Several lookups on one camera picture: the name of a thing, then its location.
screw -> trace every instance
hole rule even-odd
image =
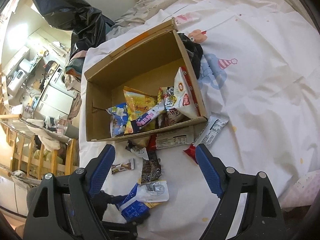
[[[84,173],[84,168],[76,169],[76,174],[82,174],[82,173]]]
[[[235,169],[234,168],[232,168],[232,167],[228,167],[227,168],[227,173],[234,173],[235,172]]]
[[[264,179],[264,178],[267,177],[267,175],[263,171],[260,171],[259,172],[259,177]]]
[[[44,176],[45,179],[51,179],[52,178],[52,174],[51,173],[47,173],[45,176]]]

cardboard box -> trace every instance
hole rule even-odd
[[[185,66],[198,104],[199,117],[139,134],[111,138],[111,115],[106,109],[125,102],[123,87],[149,95],[172,86],[178,68]],[[175,31],[174,20],[164,22],[127,42],[84,73],[87,141],[126,141],[206,122],[206,110],[188,53]]]

pink bear print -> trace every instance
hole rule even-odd
[[[195,42],[195,43],[202,43],[204,42],[208,37],[205,35],[207,31],[201,31],[201,30],[194,30],[193,32],[189,33],[188,38]]]
[[[180,25],[182,23],[186,23],[189,20],[192,20],[192,17],[189,13],[186,13],[185,15],[181,14],[174,18],[176,25]]]

black garbage bag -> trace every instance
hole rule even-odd
[[[186,48],[193,70],[196,74],[196,78],[200,77],[200,63],[203,55],[202,47],[199,43],[191,41],[184,33],[178,33],[180,39],[183,42],[184,47]]]
[[[33,0],[37,10],[52,27],[73,31],[71,56],[106,41],[114,22],[85,0]]]

teddy bear print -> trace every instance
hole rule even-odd
[[[202,43],[204,42],[208,37],[205,35],[207,31],[201,31],[201,30],[194,30],[193,32],[189,33],[188,38],[195,42],[195,43]]]
[[[204,54],[201,60],[200,77],[198,80],[199,87],[202,89],[203,83],[210,84],[214,89],[221,89],[227,80],[225,69],[230,65],[236,65],[238,60],[219,59],[216,55],[208,53]]]
[[[180,25],[182,23],[186,23],[189,20],[192,20],[190,13],[186,13],[185,15],[181,14],[174,18],[176,25]]]

